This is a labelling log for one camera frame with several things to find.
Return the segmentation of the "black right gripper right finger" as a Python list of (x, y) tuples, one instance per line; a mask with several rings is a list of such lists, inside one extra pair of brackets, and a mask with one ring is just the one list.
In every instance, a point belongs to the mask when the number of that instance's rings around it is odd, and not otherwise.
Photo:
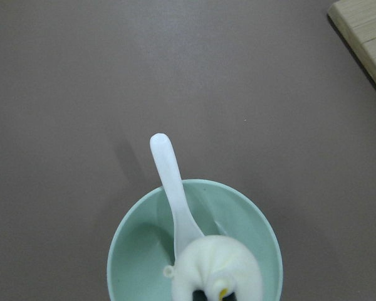
[(224, 295), (224, 301), (238, 301), (239, 294), (237, 291), (227, 292)]

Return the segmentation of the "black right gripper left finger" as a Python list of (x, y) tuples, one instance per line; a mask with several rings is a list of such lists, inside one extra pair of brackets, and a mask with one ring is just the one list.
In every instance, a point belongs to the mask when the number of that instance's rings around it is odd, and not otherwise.
[(207, 297), (202, 290), (195, 290), (192, 293), (192, 301), (207, 301)]

